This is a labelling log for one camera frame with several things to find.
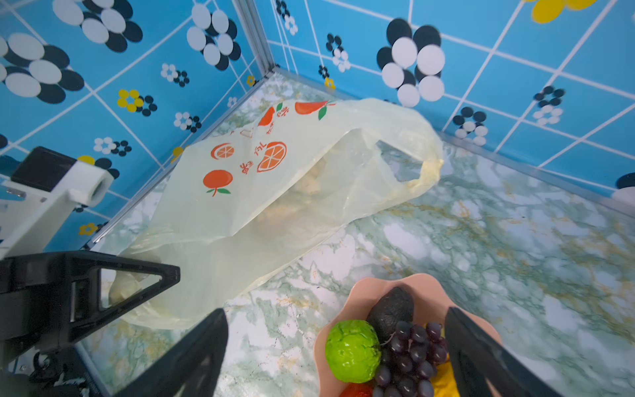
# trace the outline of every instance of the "blue tile wall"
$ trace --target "blue tile wall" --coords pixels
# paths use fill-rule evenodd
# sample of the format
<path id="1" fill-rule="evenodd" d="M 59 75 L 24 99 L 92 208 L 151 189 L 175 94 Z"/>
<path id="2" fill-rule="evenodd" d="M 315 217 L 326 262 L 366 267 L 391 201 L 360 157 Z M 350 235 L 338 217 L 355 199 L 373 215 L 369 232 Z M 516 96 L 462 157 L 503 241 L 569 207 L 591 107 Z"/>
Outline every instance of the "blue tile wall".
<path id="1" fill-rule="evenodd" d="M 81 248 L 262 77 L 231 0 L 3 1 L 0 57 L 0 176 L 37 146 L 116 176 L 47 251 Z"/>
<path id="2" fill-rule="evenodd" d="M 292 73 L 412 107 L 440 133 L 602 195 L 629 174 L 620 187 L 635 190 L 634 1 L 577 1 L 549 22 L 536 4 L 559 2 L 255 3 Z"/>

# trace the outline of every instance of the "orange slice print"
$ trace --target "orange slice print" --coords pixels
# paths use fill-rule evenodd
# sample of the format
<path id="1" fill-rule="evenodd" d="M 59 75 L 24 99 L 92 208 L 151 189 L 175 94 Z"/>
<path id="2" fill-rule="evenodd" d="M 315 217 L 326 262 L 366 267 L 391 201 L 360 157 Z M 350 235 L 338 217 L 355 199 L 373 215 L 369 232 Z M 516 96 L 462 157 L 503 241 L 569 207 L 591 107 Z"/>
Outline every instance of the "orange slice print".
<path id="1" fill-rule="evenodd" d="M 277 167 L 286 156 L 286 145 L 282 142 L 271 142 L 265 149 L 265 155 L 257 172 L 271 171 Z"/>
<path id="2" fill-rule="evenodd" d="M 234 147 L 229 144 L 220 144 L 211 150 L 211 158 L 214 160 L 226 159 L 234 154 Z"/>

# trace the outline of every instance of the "red fruit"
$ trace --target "red fruit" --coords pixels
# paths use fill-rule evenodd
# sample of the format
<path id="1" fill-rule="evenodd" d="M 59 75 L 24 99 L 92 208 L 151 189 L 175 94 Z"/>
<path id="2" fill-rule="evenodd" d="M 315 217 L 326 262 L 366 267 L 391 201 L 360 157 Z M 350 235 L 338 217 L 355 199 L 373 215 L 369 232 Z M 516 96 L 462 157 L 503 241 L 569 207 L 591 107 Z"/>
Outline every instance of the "red fruit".
<path id="1" fill-rule="evenodd" d="M 373 397 L 372 382 L 350 383 L 340 397 Z"/>

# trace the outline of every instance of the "grape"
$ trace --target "grape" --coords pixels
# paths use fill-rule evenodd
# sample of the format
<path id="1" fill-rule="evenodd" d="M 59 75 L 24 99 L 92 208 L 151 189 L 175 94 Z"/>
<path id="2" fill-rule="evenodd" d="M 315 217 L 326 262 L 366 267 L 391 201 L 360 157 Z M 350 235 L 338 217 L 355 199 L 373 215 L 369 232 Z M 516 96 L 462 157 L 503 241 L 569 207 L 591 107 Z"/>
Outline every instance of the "grape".
<path id="1" fill-rule="evenodd" d="M 399 390 L 402 397 L 415 397 L 417 385 L 415 385 L 415 381 L 411 377 L 406 376 L 397 385 L 397 390 Z"/>
<path id="2" fill-rule="evenodd" d="M 415 370 L 415 375 L 421 379 L 430 379 L 436 375 L 436 369 L 428 361 L 424 361 Z"/>
<path id="3" fill-rule="evenodd" d="M 419 364 L 421 361 L 425 360 L 425 357 L 428 352 L 428 346 L 426 344 L 416 344 L 413 343 L 410 346 L 410 358 L 414 364 Z"/>
<path id="4" fill-rule="evenodd" d="M 406 349 L 407 342 L 399 338 L 392 338 L 388 345 L 390 346 L 390 349 L 393 353 L 399 354 Z"/>
<path id="5" fill-rule="evenodd" d="M 384 397 L 402 397 L 399 390 L 397 390 L 397 386 L 391 384 L 384 390 Z"/>
<path id="6" fill-rule="evenodd" d="M 388 347 L 385 347 L 384 349 L 382 349 L 382 364 L 388 365 L 391 363 L 391 350 Z"/>
<path id="7" fill-rule="evenodd" d="M 432 345 L 432 361 L 435 364 L 443 364 L 448 361 L 448 351 L 442 345 Z"/>
<path id="8" fill-rule="evenodd" d="M 399 368 L 403 373 L 412 371 L 412 360 L 405 354 L 397 357 L 395 364 L 397 364 L 397 368 Z"/>
<path id="9" fill-rule="evenodd" d="M 415 325 L 412 327 L 410 332 L 410 337 L 416 343 L 424 343 L 428 340 L 428 333 L 425 331 L 425 328 L 420 325 Z"/>
<path id="10" fill-rule="evenodd" d="M 387 366 L 380 365 L 379 368 L 377 368 L 377 372 L 375 372 L 375 382 L 381 387 L 386 387 L 386 385 L 391 382 L 391 371 Z"/>
<path id="11" fill-rule="evenodd" d="M 399 321 L 395 326 L 395 336 L 401 340 L 408 340 L 410 337 L 410 329 L 412 328 L 412 323 L 408 321 Z"/>
<path id="12" fill-rule="evenodd" d="M 425 331 L 431 341 L 439 342 L 439 338 L 441 338 L 441 324 L 428 323 L 428 325 L 425 326 Z"/>
<path id="13" fill-rule="evenodd" d="M 417 385 L 418 397 L 434 397 L 434 388 L 429 380 L 420 380 Z"/>

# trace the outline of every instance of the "orange fruit print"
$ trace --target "orange fruit print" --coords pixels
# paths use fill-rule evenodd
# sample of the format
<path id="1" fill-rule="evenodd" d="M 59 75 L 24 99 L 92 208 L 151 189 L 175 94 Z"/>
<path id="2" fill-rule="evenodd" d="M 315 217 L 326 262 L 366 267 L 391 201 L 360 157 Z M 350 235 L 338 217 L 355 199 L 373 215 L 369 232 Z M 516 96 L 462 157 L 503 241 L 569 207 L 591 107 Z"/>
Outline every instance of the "orange fruit print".
<path id="1" fill-rule="evenodd" d="M 203 178 L 203 185 L 209 188 L 207 193 L 214 191 L 214 194 L 211 196 L 216 196 L 216 193 L 224 193 L 231 194 L 227 189 L 222 189 L 223 187 L 229 185 L 234 180 L 232 174 L 225 170 L 213 170 L 205 175 Z"/>
<path id="2" fill-rule="evenodd" d="M 295 111 L 298 114 L 311 114 L 315 111 L 322 109 L 327 103 L 328 103 L 327 100 L 325 100 L 324 102 L 309 102 L 309 103 L 295 102 Z"/>
<path id="3" fill-rule="evenodd" d="M 258 125 L 259 126 L 269 125 L 269 123 L 271 123 L 271 121 L 274 119 L 275 112 L 276 110 L 273 107 L 270 107 L 269 110 L 267 110 L 267 112 L 265 113 L 265 115 L 262 116 L 262 119 L 260 119 L 260 122 L 258 123 Z"/>
<path id="4" fill-rule="evenodd" d="M 286 156 L 286 145 L 282 142 L 271 142 L 265 149 L 264 158 L 258 164 L 257 172 L 271 171 L 277 167 Z"/>
<path id="5" fill-rule="evenodd" d="M 234 147 L 229 144 L 220 144 L 211 150 L 211 158 L 214 160 L 226 159 L 234 154 Z"/>

